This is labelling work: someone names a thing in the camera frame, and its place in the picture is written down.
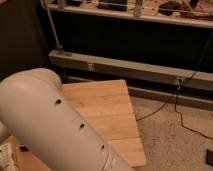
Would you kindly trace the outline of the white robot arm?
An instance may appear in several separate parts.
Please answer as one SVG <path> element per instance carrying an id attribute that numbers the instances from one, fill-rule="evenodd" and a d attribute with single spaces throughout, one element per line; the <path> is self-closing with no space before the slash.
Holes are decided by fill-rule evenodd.
<path id="1" fill-rule="evenodd" d="M 0 81 L 0 122 L 53 171 L 134 171 L 61 92 L 45 68 Z"/>

